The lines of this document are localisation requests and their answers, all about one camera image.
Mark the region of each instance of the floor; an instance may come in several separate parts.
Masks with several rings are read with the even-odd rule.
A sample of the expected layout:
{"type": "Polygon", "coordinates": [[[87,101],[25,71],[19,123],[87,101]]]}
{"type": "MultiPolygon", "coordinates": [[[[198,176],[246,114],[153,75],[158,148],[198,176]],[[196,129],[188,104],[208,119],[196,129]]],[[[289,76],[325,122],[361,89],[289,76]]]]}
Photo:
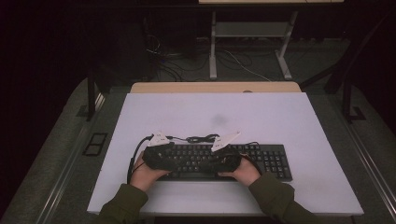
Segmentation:
{"type": "MultiPolygon", "coordinates": [[[[209,79],[207,40],[200,43],[194,57],[184,58],[171,49],[154,50],[151,59],[157,73],[151,81],[213,81],[209,79]]],[[[217,43],[217,81],[284,81],[274,50],[278,39],[219,39],[217,43]]],[[[347,41],[330,39],[292,41],[285,59],[292,81],[301,83],[333,65],[345,52],[347,41]]],[[[340,114],[341,92],[327,95],[323,86],[327,78],[304,91],[331,143],[351,187],[361,203],[364,215],[356,217],[321,217],[323,223],[390,224],[395,223],[384,203],[385,198],[361,160],[360,151],[367,152],[390,189],[396,189],[396,138],[364,95],[353,89],[352,105],[366,120],[345,123],[340,114]]],[[[95,215],[86,212],[96,178],[106,155],[106,148],[117,124],[125,94],[130,87],[114,86],[110,93],[98,97],[97,112],[86,121],[86,80],[71,94],[42,147],[28,176],[23,181],[1,223],[89,223],[95,215]],[[93,133],[107,133],[102,153],[86,157],[81,151],[93,133]]],[[[157,217],[151,222],[198,223],[207,217],[157,217]]],[[[211,219],[217,223],[269,223],[265,217],[211,219]]]]}

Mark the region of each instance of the keyboard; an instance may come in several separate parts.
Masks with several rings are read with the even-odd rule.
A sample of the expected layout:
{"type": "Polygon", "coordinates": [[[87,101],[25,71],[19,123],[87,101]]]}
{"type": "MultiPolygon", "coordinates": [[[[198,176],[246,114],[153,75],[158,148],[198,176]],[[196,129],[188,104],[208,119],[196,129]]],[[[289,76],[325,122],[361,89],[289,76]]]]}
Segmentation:
{"type": "MultiPolygon", "coordinates": [[[[283,182],[292,180],[285,148],[283,145],[228,145],[236,148],[239,153],[247,154],[260,167],[262,173],[271,172],[283,182]]],[[[159,180],[164,181],[234,181],[232,177],[219,176],[216,173],[202,172],[199,164],[202,161],[212,160],[216,157],[211,151],[212,145],[174,145],[167,153],[167,157],[173,160],[183,160],[176,171],[162,176],[159,180]]]]}

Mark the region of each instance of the white desk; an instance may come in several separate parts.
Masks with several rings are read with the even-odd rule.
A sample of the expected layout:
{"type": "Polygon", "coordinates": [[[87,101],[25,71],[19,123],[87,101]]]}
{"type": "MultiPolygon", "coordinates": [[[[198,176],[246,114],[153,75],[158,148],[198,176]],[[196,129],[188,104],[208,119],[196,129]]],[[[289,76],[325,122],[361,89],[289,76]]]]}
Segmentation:
{"type": "MultiPolygon", "coordinates": [[[[235,143],[283,144],[298,203],[319,215],[363,213],[302,92],[128,94],[89,212],[98,213],[116,194],[136,145],[156,131],[181,138],[240,131],[235,143]]],[[[148,196],[141,210],[146,216],[262,216],[236,182],[157,182],[148,196]]]]}

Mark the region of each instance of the hand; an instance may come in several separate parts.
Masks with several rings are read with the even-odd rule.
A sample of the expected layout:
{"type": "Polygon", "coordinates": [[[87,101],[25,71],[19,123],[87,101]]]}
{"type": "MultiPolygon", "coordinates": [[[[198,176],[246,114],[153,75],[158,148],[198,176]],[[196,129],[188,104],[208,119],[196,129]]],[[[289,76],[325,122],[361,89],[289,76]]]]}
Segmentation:
{"type": "Polygon", "coordinates": [[[140,153],[137,161],[134,163],[134,172],[132,173],[131,182],[129,184],[147,192],[158,178],[170,172],[149,168],[142,159],[143,153],[144,152],[140,153]]]}
{"type": "Polygon", "coordinates": [[[231,176],[235,178],[239,183],[250,186],[254,181],[260,177],[259,171],[254,165],[245,158],[242,158],[238,168],[233,172],[218,173],[221,176],[231,176]]]}

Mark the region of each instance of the olive green sleeve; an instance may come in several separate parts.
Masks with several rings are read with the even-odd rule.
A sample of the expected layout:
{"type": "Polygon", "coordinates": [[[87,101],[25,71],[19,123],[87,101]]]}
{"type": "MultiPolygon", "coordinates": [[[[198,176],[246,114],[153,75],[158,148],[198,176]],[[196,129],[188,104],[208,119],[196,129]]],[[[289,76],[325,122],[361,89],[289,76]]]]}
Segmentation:
{"type": "Polygon", "coordinates": [[[140,208],[147,202],[148,195],[141,189],[122,184],[116,196],[103,205],[94,224],[136,223],[140,208]]]}
{"type": "Polygon", "coordinates": [[[294,188],[272,174],[264,174],[249,187],[260,209],[269,217],[291,224],[317,224],[320,219],[294,201],[294,188]]]}

